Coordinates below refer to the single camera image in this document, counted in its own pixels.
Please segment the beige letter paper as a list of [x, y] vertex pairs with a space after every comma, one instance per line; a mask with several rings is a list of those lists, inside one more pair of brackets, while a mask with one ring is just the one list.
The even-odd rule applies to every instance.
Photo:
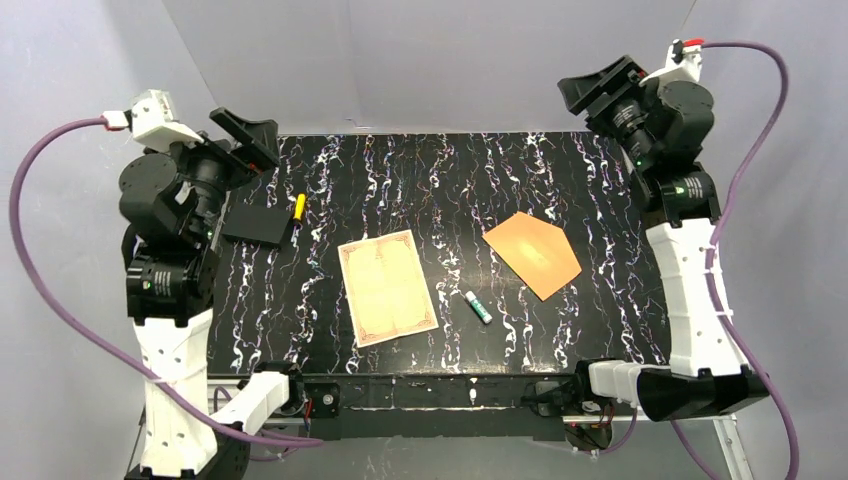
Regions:
[[439, 326], [410, 230], [343, 244], [338, 256], [357, 347]]

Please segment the orange brown envelope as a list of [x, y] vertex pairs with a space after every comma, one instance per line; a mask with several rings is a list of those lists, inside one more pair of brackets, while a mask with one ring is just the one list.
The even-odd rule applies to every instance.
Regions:
[[486, 232], [483, 240], [541, 301], [582, 272], [564, 230], [524, 212]]

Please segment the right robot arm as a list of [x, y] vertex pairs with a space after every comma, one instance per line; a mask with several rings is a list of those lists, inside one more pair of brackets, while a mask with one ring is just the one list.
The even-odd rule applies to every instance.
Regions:
[[731, 311], [711, 243], [720, 202], [698, 161], [714, 124], [714, 100], [697, 69], [677, 62], [648, 73], [624, 56], [557, 86], [568, 111], [584, 115], [591, 132], [612, 139], [626, 155], [671, 330], [666, 365], [583, 360], [571, 398], [616, 400], [653, 421], [728, 415], [767, 398], [763, 378], [726, 328]]

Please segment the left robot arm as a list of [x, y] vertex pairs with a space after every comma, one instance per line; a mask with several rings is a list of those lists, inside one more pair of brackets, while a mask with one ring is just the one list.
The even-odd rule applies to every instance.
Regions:
[[119, 179], [119, 209], [135, 246], [123, 249], [128, 314], [142, 362], [146, 440], [133, 479], [240, 479], [250, 442], [290, 400], [288, 364], [263, 366], [222, 409], [211, 412], [207, 345], [218, 255], [212, 242], [228, 193], [275, 168], [278, 125], [225, 108], [211, 140], [144, 100], [124, 114], [144, 152]]

